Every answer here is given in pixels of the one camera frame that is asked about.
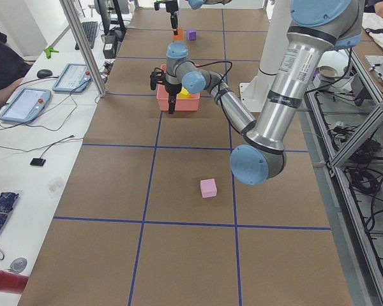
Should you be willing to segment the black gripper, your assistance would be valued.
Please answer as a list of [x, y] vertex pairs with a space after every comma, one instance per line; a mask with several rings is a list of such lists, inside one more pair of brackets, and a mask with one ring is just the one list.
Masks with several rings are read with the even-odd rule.
[[174, 35], [178, 35], [178, 2], [177, 0], [166, 1], [165, 3], [166, 12], [170, 13], [170, 23]]
[[182, 84], [173, 84], [169, 81], [164, 81], [165, 90], [169, 94], [168, 97], [168, 113], [173, 114], [176, 110], [176, 96], [181, 92]]

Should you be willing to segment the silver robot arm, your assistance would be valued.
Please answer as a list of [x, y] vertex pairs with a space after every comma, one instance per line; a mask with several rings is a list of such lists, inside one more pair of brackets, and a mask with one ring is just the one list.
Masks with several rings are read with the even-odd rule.
[[178, 85], [195, 94], [207, 91], [244, 138], [230, 155], [240, 182], [257, 185], [281, 173], [286, 164], [284, 136], [299, 108], [320, 58], [327, 51], [352, 48], [361, 37], [364, 1], [289, 1], [288, 45], [256, 119], [214, 71], [197, 67], [188, 47], [167, 47], [166, 90]]
[[[230, 2], [230, 0], [222, 0], [222, 1], [212, 1], [212, 0], [187, 0], [189, 6], [193, 9], [199, 9], [203, 5], [214, 5], [214, 4], [222, 4], [226, 5]], [[172, 26], [172, 30], [175, 36], [178, 35], [178, 18], [177, 12], [179, 10], [179, 5], [177, 1], [163, 1], [165, 5], [166, 12], [170, 13], [170, 23]]]

